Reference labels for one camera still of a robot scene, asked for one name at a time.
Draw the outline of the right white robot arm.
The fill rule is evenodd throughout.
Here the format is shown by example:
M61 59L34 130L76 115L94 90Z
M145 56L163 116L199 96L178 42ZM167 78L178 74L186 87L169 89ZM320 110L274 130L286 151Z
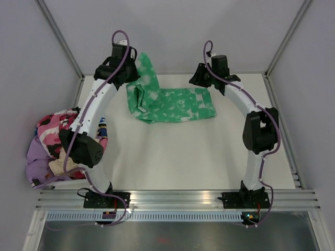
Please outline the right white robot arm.
M258 200L255 191L265 187L262 183L264 158L278 151L281 143L278 111L264 108L243 87L241 79L230 74L228 59L225 55L206 52L205 62L199 63L190 84L208 88L213 86L228 98L245 118L242 140L248 150L247 168L241 182L239 202L251 207Z

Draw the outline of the green tie-dye trousers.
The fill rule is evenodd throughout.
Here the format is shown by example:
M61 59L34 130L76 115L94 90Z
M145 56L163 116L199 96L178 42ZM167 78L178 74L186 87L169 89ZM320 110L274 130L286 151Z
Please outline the green tie-dye trousers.
M136 59L140 78L126 85L130 113L138 120L152 123L181 123L216 116L206 88L161 88L147 54Z

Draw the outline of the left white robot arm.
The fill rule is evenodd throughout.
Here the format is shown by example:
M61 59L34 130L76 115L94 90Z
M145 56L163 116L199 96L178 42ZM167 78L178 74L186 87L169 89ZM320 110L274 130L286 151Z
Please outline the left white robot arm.
M79 115L68 129L59 132L65 158L78 164L77 170L84 173L91 190L97 193L96 202L103 208L113 204L114 195L103 170L104 148L96 141L96 133L107 105L120 86L139 78L136 58L136 49L126 40L113 43L111 56L95 71L90 94Z

